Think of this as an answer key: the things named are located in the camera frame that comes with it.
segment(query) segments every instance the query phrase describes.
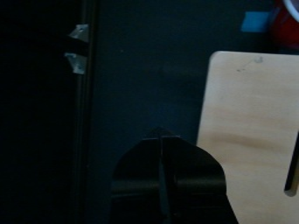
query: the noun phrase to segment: black object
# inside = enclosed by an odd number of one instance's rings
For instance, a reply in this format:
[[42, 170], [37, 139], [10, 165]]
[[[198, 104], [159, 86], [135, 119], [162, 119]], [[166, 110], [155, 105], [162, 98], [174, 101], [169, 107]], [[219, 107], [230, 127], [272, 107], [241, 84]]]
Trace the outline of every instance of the black object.
[[219, 162], [163, 129], [117, 165], [110, 224], [118, 223], [238, 223]]

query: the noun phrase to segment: plywood panel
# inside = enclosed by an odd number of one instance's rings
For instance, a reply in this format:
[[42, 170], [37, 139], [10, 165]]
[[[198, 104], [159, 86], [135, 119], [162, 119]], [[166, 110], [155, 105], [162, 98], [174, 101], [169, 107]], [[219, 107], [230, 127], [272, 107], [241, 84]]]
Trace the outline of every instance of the plywood panel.
[[217, 52], [198, 145], [222, 163], [242, 224], [299, 223], [299, 196], [285, 193], [298, 128], [299, 57]]

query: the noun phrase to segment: blue object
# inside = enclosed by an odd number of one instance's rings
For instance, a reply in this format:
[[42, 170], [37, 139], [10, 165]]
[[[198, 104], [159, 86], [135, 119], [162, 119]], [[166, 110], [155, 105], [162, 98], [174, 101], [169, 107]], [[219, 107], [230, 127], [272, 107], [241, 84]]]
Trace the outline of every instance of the blue object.
[[268, 32], [269, 30], [268, 11], [248, 11], [241, 30], [244, 32]]

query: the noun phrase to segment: light wood surface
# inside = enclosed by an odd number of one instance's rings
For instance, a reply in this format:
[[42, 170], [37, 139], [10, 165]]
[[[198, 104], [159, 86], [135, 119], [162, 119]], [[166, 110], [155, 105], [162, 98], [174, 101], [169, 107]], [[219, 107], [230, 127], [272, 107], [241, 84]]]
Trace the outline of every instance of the light wood surface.
[[299, 195], [285, 192], [298, 129], [299, 56], [217, 52], [198, 145], [223, 166], [241, 224], [299, 223]]

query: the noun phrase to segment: dark background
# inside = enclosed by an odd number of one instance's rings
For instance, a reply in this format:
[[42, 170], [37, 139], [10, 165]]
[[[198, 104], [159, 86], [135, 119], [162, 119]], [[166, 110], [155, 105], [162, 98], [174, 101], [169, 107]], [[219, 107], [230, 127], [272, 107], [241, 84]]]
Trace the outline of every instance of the dark background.
[[[241, 31], [246, 11], [272, 6], [270, 0], [98, 1], [94, 81], [83, 85], [94, 88], [82, 145], [86, 223], [107, 223], [117, 162], [151, 129], [163, 126], [195, 144], [211, 54], [277, 53], [266, 33]], [[74, 223], [81, 78], [63, 47], [25, 37], [25, 27], [66, 36], [93, 12], [74, 0], [11, 0], [0, 9], [0, 223]]]

